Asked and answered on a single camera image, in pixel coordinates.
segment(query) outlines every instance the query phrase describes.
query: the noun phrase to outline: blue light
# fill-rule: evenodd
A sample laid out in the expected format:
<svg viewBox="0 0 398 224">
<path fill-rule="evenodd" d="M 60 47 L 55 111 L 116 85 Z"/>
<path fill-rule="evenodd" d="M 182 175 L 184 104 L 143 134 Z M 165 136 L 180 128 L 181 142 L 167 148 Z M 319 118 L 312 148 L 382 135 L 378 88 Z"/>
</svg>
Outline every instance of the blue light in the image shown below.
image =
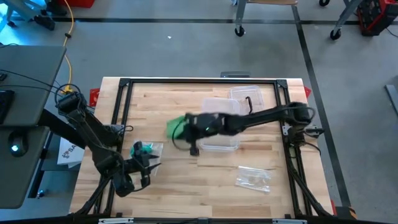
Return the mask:
<svg viewBox="0 0 398 224">
<path fill-rule="evenodd" d="M 16 152 L 16 151 L 18 151 L 19 148 L 18 148 L 18 146 L 12 146 L 11 149 L 12 149 L 14 152 Z"/>
</svg>

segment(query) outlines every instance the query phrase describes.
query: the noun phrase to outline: gray desk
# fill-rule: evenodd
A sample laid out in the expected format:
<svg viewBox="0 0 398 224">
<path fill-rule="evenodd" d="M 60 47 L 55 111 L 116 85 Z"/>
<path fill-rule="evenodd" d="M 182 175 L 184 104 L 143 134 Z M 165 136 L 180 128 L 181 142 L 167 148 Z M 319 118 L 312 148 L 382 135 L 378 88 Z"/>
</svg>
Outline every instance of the gray desk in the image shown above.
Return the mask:
<svg viewBox="0 0 398 224">
<path fill-rule="evenodd" d="M 3 128 L 0 142 L 7 142 L 13 128 Z M 22 157 L 14 157 L 9 149 L 0 145 L 0 208 L 19 208 L 24 202 L 30 180 L 35 172 L 37 161 L 49 134 L 47 127 L 35 127 L 29 130 L 29 150 Z"/>
<path fill-rule="evenodd" d="M 8 46 L 0 49 L 0 70 L 20 73 L 53 85 L 64 55 L 64 47 Z M 0 90 L 12 90 L 15 95 L 4 125 L 0 126 L 0 208 L 19 208 L 27 195 L 49 130 L 68 140 L 70 136 L 76 137 L 76 131 L 44 109 L 49 97 L 46 90 L 51 89 L 49 86 L 7 74 L 7 78 L 0 82 Z M 4 85 L 37 86 L 46 90 Z M 8 149 L 8 135 L 15 129 L 24 129 L 28 135 L 29 150 L 19 158 L 12 157 Z M 38 188 L 40 181 L 35 175 L 30 192 L 34 192 L 34 186 Z"/>
<path fill-rule="evenodd" d="M 53 85 L 61 66 L 65 47 L 8 46 L 0 49 L 0 69 L 27 75 Z M 51 88 L 43 83 L 8 74 L 1 85 L 28 85 Z M 1 87 L 15 92 L 15 100 L 3 122 L 3 126 L 35 126 L 40 119 L 49 92 L 34 88 Z"/>
</svg>

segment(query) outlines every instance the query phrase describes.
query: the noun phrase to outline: green cloth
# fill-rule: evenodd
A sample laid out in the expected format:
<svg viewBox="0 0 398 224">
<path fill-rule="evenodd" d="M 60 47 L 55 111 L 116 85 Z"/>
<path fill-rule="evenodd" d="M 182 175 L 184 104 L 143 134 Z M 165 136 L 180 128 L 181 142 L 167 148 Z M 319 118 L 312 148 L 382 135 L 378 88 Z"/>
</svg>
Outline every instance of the green cloth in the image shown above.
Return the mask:
<svg viewBox="0 0 398 224">
<path fill-rule="evenodd" d="M 150 154 L 151 152 L 152 152 L 152 143 L 150 143 L 150 144 L 144 144 L 144 143 L 142 143 L 142 151 L 143 152 L 148 152 L 148 154 Z M 130 156 L 132 157 L 132 155 L 134 155 L 134 145 L 133 146 L 131 146 L 131 148 L 130 148 Z"/>
<path fill-rule="evenodd" d="M 175 129 L 174 139 L 177 139 L 178 136 L 183 133 L 183 131 L 184 131 L 184 122 L 183 121 L 184 121 L 184 119 L 185 119 L 185 116 L 179 116 L 178 118 L 175 118 L 175 119 L 170 120 L 170 121 L 167 122 L 167 127 L 166 127 L 166 136 L 167 136 L 167 138 L 169 138 L 169 139 L 172 138 L 174 129 L 177 127 L 178 124 L 179 125 L 178 125 L 177 129 Z"/>
</svg>

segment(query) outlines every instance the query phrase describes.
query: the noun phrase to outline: metal cart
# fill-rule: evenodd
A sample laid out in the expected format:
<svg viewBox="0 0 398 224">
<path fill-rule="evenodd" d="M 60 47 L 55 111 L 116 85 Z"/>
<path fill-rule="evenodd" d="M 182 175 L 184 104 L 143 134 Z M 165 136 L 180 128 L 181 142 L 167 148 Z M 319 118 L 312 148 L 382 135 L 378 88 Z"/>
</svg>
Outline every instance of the metal cart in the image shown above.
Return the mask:
<svg viewBox="0 0 398 224">
<path fill-rule="evenodd" d="M 244 15 L 244 8 L 247 3 L 257 3 L 257 4 L 278 4 L 278 5 L 296 5 L 297 0 L 232 0 L 232 5 L 238 6 L 236 10 L 236 20 L 235 20 L 235 34 L 238 37 L 244 35 L 244 29 L 242 27 L 242 20 Z"/>
<path fill-rule="evenodd" d="M 332 40 L 337 40 L 341 37 L 341 28 L 343 24 L 347 21 L 347 19 L 354 13 L 356 8 L 361 4 L 363 0 L 344 0 L 344 4 L 346 4 L 346 8 L 340 14 L 340 18 L 338 19 L 335 28 L 330 32 L 330 38 Z M 320 6 L 327 6 L 330 0 L 319 0 Z"/>
</svg>

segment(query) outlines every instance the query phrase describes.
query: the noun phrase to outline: chair wheel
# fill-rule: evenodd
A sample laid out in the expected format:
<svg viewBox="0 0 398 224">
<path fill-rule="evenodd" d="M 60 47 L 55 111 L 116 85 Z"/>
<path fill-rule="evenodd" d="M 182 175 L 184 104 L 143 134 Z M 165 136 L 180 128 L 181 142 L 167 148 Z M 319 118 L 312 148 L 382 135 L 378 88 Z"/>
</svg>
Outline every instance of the chair wheel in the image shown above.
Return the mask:
<svg viewBox="0 0 398 224">
<path fill-rule="evenodd" d="M 12 28 L 17 27 L 17 25 L 15 25 L 15 23 L 12 22 L 12 21 L 9 21 L 9 22 L 7 23 L 7 25 L 8 25 L 9 27 L 12 27 Z"/>
<path fill-rule="evenodd" d="M 341 30 L 337 30 L 337 33 L 333 35 L 333 30 L 330 32 L 330 39 L 337 40 L 341 37 Z"/>
<path fill-rule="evenodd" d="M 325 7 L 329 4 L 330 0 L 319 0 L 319 5 Z"/>
<path fill-rule="evenodd" d="M 242 36 L 244 35 L 244 29 L 243 29 L 243 27 L 242 27 L 242 26 L 239 26 L 239 31 L 235 28 L 235 34 L 236 34 L 238 37 L 242 37 Z"/>
</svg>

